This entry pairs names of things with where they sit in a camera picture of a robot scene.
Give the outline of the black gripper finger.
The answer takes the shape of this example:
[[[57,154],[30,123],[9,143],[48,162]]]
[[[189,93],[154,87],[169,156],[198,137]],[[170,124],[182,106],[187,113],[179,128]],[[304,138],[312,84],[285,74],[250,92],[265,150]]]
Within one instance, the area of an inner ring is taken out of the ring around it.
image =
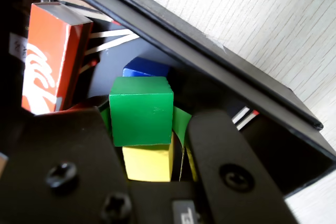
[[[28,120],[1,177],[1,223],[134,223],[97,108]]]
[[[174,223],[296,223],[261,161],[220,110],[193,116],[185,143],[196,199],[174,200]]]

